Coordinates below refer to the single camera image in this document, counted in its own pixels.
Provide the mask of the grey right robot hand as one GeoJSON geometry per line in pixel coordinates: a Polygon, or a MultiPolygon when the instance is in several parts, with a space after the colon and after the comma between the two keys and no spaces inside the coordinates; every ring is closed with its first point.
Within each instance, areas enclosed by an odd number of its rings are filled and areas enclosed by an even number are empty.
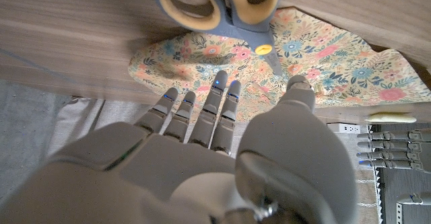
{"type": "Polygon", "coordinates": [[[220,71],[187,134],[195,94],[170,88],[51,155],[1,207],[2,223],[353,223],[355,171],[314,115],[301,75],[247,125],[231,154],[240,84],[220,71]]]}

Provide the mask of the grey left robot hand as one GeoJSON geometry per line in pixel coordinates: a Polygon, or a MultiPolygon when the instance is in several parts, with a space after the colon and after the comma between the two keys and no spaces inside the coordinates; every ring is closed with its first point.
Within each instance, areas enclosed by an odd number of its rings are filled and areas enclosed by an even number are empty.
{"type": "Polygon", "coordinates": [[[358,146],[359,164],[366,167],[416,170],[430,173],[430,129],[362,133],[358,146]]]}

